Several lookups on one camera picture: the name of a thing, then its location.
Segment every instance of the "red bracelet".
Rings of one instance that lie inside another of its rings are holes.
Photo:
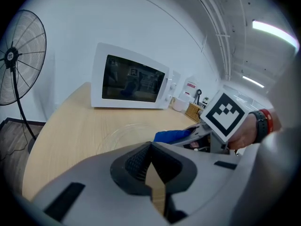
[[[274,130],[273,118],[272,118],[270,112],[267,109],[260,109],[260,111],[262,113],[264,113],[265,117],[268,120],[268,134],[269,134]]]

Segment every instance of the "microwave door window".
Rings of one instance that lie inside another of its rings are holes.
[[[108,55],[103,99],[156,102],[165,74],[140,63]]]

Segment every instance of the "fan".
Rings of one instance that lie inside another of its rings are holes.
[[[17,102],[32,140],[36,136],[24,115],[20,99],[31,89],[42,69],[46,54],[46,34],[40,19],[31,11],[20,10],[0,41],[0,105]]]

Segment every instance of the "dark baseboard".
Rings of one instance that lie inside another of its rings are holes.
[[[15,118],[6,118],[3,122],[1,122],[0,124],[0,130],[2,129],[2,127],[8,122],[8,121],[13,121],[13,122],[17,122],[17,123],[24,123],[23,120],[21,119],[15,119]],[[40,121],[27,121],[28,124],[33,125],[33,126],[44,126],[46,124],[46,122],[40,122]]]

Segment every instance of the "wooden table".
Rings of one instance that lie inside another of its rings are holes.
[[[87,82],[73,92],[39,134],[25,168],[22,195],[26,199],[32,200],[44,185],[87,157],[153,140],[157,131],[195,124],[171,108],[93,108],[90,90]]]

